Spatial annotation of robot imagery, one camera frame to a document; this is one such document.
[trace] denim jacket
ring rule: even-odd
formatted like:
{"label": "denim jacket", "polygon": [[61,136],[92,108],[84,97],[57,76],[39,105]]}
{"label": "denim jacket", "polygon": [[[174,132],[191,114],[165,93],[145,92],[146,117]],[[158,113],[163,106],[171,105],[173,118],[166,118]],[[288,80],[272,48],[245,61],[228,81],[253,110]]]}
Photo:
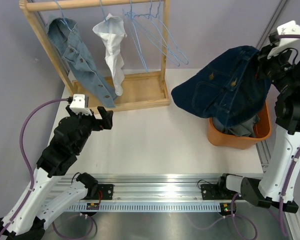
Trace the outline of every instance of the denim jacket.
{"label": "denim jacket", "polygon": [[262,110],[271,80],[257,80],[257,53],[252,46],[231,48],[171,94],[175,104],[201,118],[216,117],[226,128]]}
{"label": "denim jacket", "polygon": [[83,43],[77,22],[65,19],[69,28],[63,24],[63,19],[52,18],[47,26],[47,36],[65,60],[75,78],[92,95],[97,97],[107,108],[115,108],[117,98],[115,89],[98,72],[95,62],[87,46]]}

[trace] clothing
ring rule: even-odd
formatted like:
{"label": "clothing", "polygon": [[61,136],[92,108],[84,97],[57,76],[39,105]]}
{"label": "clothing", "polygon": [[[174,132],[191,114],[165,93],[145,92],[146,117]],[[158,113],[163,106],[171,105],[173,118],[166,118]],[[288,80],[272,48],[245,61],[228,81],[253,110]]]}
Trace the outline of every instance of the clothing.
{"label": "clothing", "polygon": [[212,123],[215,129],[217,129],[220,133],[235,135],[237,137],[252,137],[255,138],[256,134],[254,131],[254,126],[260,121],[258,115],[253,116],[249,120],[230,128],[226,128],[218,121],[217,118],[212,118]]}
{"label": "clothing", "polygon": [[63,18],[51,18],[46,26],[48,38],[68,63],[78,82],[105,107],[115,108],[115,89],[98,72],[91,53],[80,37],[77,22],[68,18],[65,20],[71,31],[63,24]]}
{"label": "clothing", "polygon": [[95,25],[92,30],[105,45],[105,61],[111,71],[115,93],[121,96],[123,93],[121,83],[125,79],[121,68],[125,63],[120,53],[120,43],[127,36],[124,21],[121,17],[109,13],[105,21]]}
{"label": "clothing", "polygon": [[257,80],[257,53],[252,46],[231,48],[171,94],[175,104],[201,118],[216,117],[226,128],[262,110],[271,80]]}

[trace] wooden clothes rack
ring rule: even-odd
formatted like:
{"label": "wooden clothes rack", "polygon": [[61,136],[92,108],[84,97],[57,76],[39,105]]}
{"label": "wooden clothes rack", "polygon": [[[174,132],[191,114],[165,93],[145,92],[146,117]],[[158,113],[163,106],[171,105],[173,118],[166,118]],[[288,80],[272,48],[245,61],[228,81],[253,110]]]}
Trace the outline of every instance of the wooden clothes rack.
{"label": "wooden clothes rack", "polygon": [[[133,4],[148,3],[151,0],[132,0]],[[170,0],[161,0],[163,2],[163,23],[169,27]],[[77,9],[88,7],[99,7],[99,0],[60,0],[58,1],[61,9]],[[102,0],[103,6],[130,4],[130,0]],[[59,10],[54,1],[48,2],[28,2],[28,0],[19,0],[19,6],[26,16],[29,24],[41,42],[44,50],[52,61],[56,71],[60,75],[63,83],[71,95],[86,94],[89,96],[89,108],[97,113],[97,107],[102,106],[101,102],[91,95],[87,89],[84,89],[78,81],[71,81],[68,77],[68,70],[60,58],[58,51],[51,44],[46,34],[45,28],[38,19],[36,12]],[[162,36],[165,42],[168,42],[168,31],[165,27],[162,30]],[[162,46],[162,52],[167,54],[167,48]],[[115,101],[116,108],[113,111],[126,111],[134,109],[146,109],[153,107],[168,106],[170,97],[166,85],[166,62],[167,57],[162,54],[161,70],[149,73],[138,73],[125,75],[122,82],[123,94]],[[106,77],[106,81],[113,86],[111,77]]]}

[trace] gray floor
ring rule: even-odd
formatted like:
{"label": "gray floor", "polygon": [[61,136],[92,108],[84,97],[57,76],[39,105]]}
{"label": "gray floor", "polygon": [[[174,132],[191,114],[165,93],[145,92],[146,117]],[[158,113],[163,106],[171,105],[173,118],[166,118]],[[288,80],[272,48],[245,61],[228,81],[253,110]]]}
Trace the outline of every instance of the gray floor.
{"label": "gray floor", "polygon": [[[237,204],[238,214],[250,218],[257,227],[258,240],[292,240],[291,234],[284,238],[279,224],[266,209],[256,208],[248,203]],[[83,218],[67,219],[74,213],[64,213],[55,221],[60,233],[70,238],[80,238],[89,229],[89,222]],[[98,231],[93,229],[87,239],[92,240],[240,240],[233,222],[226,218],[208,230],[200,230],[211,225],[221,216],[218,213],[97,213]],[[252,239],[255,235],[249,222],[236,219],[242,234]],[[44,240],[62,239],[52,227],[46,231]]]}

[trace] orange laundry basket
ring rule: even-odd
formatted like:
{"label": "orange laundry basket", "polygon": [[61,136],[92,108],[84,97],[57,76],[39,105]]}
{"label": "orange laundry basket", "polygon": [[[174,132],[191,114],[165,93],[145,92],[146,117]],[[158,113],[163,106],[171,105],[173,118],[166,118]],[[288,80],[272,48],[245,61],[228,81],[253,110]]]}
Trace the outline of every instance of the orange laundry basket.
{"label": "orange laundry basket", "polygon": [[272,125],[268,105],[265,103],[263,109],[258,113],[260,121],[254,125],[254,133],[256,137],[234,136],[219,132],[212,123],[212,119],[208,119],[207,137],[211,144],[215,146],[226,146],[236,149],[248,149],[254,144],[270,137]]}

